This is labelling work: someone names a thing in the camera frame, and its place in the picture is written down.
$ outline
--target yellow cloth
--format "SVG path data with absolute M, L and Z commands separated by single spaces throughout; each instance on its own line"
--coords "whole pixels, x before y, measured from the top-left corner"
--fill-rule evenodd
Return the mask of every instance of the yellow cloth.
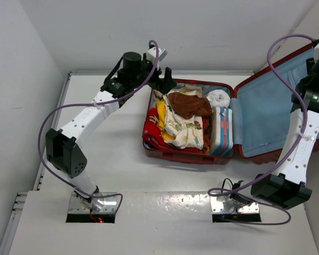
M 161 101 L 157 102 L 157 112 L 158 112 L 158 128 L 161 130 L 161 136 L 163 140 L 175 140 L 174 137 L 169 135 L 168 133 L 164 132 L 164 121 L 165 121 L 165 102 L 162 99 Z

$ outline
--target open suitcase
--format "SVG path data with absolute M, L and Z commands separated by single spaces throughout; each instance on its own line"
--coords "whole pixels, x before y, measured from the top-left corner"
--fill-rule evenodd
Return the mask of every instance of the open suitcase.
M 274 67 L 285 80 L 295 87 L 302 78 L 307 76 L 306 60 L 311 57 L 313 57 L 312 44 L 274 63 Z M 269 67 L 243 81 L 235 89 L 217 82 L 180 79 L 175 79 L 175 81 L 178 87 L 186 84 L 201 86 L 204 94 L 215 89 L 222 89 L 230 95 L 229 108 L 233 112 L 234 146 L 224 156 L 213 156 L 179 150 L 154 149 L 143 139 L 147 156 L 173 162 L 219 165 L 227 164 L 237 153 L 255 164 L 274 162 L 279 159 L 290 123 L 291 92 Z M 148 112 L 153 101 L 152 91 Z M 313 148 L 313 151 L 317 150 L 319 150 L 319 135 Z

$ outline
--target red cloth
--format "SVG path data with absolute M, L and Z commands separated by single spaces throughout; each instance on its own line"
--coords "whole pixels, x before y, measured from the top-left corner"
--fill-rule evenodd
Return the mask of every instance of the red cloth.
M 209 152 L 211 146 L 211 135 L 212 135 L 212 126 L 211 126 L 210 117 L 202 117 L 202 126 L 203 126 L 203 151 L 205 153 Z
M 156 149 L 161 150 L 179 150 L 179 151 L 186 151 L 186 152 L 193 152 L 203 154 L 203 150 L 199 150 L 197 148 L 184 148 L 178 149 L 174 146 L 171 146 L 163 141 L 161 136 L 161 131 L 158 128 L 158 113 L 156 108 L 152 108 L 149 113 L 148 117 L 145 120 L 144 130 L 143 130 L 143 139 L 150 144 L 151 146 L 155 147 Z

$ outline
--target white wall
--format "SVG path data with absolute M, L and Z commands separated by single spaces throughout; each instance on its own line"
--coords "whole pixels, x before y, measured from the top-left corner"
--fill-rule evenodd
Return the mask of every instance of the white wall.
M 0 243 L 16 193 L 33 188 L 39 126 L 63 81 L 18 0 L 0 0 Z
M 110 70 L 155 39 L 174 70 L 256 70 L 314 0 L 20 0 L 62 72 Z
M 293 33 L 303 33 L 312 36 L 313 38 L 319 39 L 319 0 L 317 0 L 309 12 L 304 16 Z M 272 60 L 277 61 L 307 44 L 309 44 L 309 41 L 306 39 L 288 39 L 274 54 Z

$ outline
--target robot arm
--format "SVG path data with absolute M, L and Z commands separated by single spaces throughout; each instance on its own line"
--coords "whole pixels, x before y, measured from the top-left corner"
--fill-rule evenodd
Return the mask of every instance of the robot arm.
M 165 50 L 159 49 L 159 61 L 166 55 Z M 62 126 L 59 130 L 50 129 L 46 133 L 46 155 L 52 165 L 61 170 L 69 181 L 81 191 L 87 194 L 99 193 L 98 187 L 91 181 L 86 171 L 87 159 L 82 148 L 88 137 L 110 114 L 119 109 L 124 101 L 107 105 L 97 105 L 101 102 L 121 98 L 137 88 L 150 74 L 156 56 L 156 48 L 150 49 L 144 54 L 143 60 L 138 53 L 124 53 L 114 70 L 105 79 L 103 86 L 91 101 L 92 106 L 82 110 L 72 121 Z M 159 79 L 162 73 L 157 62 L 157 67 L 150 78 L 148 85 L 162 93 L 167 93 L 176 82 L 171 78 L 171 70 L 167 67 L 163 80 Z M 91 197 L 75 192 L 82 201 L 91 209 Z
M 300 134 L 303 112 L 300 102 L 292 96 L 289 132 L 278 162 L 291 149 L 298 136 L 301 136 L 301 140 L 290 157 L 274 172 L 276 175 L 271 174 L 251 187 L 251 195 L 284 209 L 306 202 L 312 194 L 305 184 L 308 161 L 319 134 L 319 42 L 314 48 L 314 59 L 308 59 L 307 64 L 308 76 L 296 87 L 307 106 L 306 129 Z

